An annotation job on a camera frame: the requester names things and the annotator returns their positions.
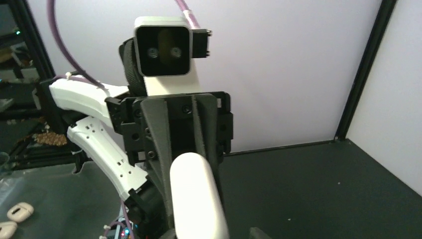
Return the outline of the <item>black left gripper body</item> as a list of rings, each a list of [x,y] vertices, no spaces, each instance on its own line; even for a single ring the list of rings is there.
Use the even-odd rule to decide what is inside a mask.
[[[123,137],[124,150],[129,163],[142,162],[139,153],[145,154],[145,160],[154,157],[153,143],[148,143],[150,135],[146,127],[141,109],[141,103],[146,98],[164,98],[167,102],[172,161],[186,152],[195,152],[194,123],[192,96],[196,94],[211,94],[217,99],[217,141],[219,144],[219,164],[223,156],[231,152],[233,140],[233,114],[231,112],[231,97],[226,92],[186,93],[165,96],[131,97],[128,93],[105,100],[114,131]]]

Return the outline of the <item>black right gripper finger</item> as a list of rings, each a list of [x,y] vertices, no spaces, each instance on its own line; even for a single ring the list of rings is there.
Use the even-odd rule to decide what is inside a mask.
[[[251,227],[249,230],[249,239],[271,239],[271,237],[258,227]]]

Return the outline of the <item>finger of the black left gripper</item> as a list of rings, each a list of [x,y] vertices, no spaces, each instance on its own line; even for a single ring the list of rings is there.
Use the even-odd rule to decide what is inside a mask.
[[[148,174],[160,192],[165,208],[168,229],[174,229],[174,214],[170,186],[170,166],[172,150],[167,102],[164,98],[146,98],[141,103],[141,109],[146,127],[150,135],[146,137],[148,143],[153,143],[155,156],[149,157]]]
[[[218,171],[217,99],[211,94],[196,94],[192,96],[192,106],[196,151],[201,156],[204,156],[210,164],[217,187],[217,195],[223,202]]]

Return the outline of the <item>white oval capsule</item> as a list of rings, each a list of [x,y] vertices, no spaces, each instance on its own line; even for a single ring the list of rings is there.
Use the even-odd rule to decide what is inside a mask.
[[[170,168],[175,234],[179,239],[228,239],[229,230],[208,161],[179,155]]]

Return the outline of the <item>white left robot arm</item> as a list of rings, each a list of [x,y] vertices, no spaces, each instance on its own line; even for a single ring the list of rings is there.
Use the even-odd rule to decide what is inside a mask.
[[[136,97],[80,76],[37,91],[48,123],[117,190],[131,239],[229,238],[218,173],[233,139],[228,93]]]

